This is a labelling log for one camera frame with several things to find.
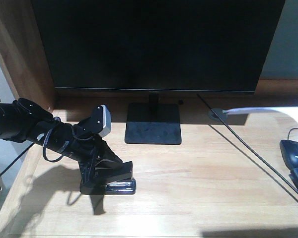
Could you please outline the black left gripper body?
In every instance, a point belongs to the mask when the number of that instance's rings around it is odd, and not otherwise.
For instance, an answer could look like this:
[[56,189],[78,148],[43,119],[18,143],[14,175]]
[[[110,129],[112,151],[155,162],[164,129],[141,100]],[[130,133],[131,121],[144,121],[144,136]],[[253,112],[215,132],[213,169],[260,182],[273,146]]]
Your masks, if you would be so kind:
[[42,146],[44,160],[56,163],[63,157],[83,162],[92,157],[92,150],[104,141],[91,129],[61,121],[38,122],[31,129],[31,142]]

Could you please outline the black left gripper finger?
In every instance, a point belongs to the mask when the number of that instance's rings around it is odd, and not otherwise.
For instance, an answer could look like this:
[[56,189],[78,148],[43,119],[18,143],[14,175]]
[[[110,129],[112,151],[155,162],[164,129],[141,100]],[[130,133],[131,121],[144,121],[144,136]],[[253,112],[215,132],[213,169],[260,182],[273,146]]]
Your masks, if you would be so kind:
[[81,174],[80,190],[93,190],[99,187],[97,180],[96,159],[90,159],[79,163]]

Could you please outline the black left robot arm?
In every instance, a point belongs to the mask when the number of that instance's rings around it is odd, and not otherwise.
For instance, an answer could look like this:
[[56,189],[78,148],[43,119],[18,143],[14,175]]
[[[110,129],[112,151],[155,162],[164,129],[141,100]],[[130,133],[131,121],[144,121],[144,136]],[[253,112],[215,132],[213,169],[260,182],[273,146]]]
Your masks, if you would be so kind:
[[95,107],[90,117],[72,125],[28,99],[10,104],[0,101],[0,139],[39,144],[46,161],[48,149],[60,155],[54,163],[63,157],[77,161],[83,187],[122,180],[123,162],[103,140],[110,131],[111,115],[105,105]]

